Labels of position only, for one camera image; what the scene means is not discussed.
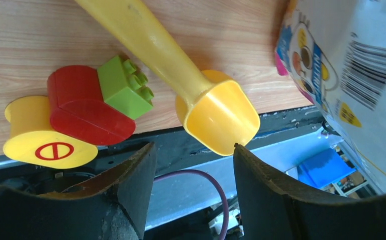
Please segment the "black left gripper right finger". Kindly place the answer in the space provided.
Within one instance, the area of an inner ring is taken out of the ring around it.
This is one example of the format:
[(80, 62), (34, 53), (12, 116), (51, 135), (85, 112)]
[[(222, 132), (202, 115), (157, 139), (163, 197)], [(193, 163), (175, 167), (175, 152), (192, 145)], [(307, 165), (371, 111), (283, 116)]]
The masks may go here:
[(233, 167), (246, 240), (386, 240), (386, 194), (351, 199), (310, 187), (236, 144)]

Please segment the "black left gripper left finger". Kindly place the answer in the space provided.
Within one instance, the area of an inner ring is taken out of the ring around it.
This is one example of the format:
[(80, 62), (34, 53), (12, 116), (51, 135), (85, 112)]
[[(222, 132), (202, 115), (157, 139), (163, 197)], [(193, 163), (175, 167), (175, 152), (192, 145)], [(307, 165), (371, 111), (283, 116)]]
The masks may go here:
[(152, 142), (64, 192), (0, 185), (0, 240), (141, 240), (156, 169)]

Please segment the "yellow plastic scoop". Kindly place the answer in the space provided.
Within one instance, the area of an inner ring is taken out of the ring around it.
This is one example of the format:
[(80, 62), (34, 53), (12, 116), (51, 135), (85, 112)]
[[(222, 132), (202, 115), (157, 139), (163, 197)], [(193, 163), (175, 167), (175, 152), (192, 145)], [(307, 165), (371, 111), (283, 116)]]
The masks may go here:
[(80, 0), (78, 4), (175, 93), (184, 130), (221, 156), (246, 145), (260, 128), (259, 115), (230, 76), (199, 70), (140, 0)]

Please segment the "pet food bag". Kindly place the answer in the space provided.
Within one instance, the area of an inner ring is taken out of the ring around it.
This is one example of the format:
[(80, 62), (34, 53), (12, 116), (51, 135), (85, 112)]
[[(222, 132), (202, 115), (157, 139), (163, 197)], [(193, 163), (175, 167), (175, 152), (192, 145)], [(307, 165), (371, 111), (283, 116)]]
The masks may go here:
[(290, 0), (275, 60), (386, 194), (386, 0)]

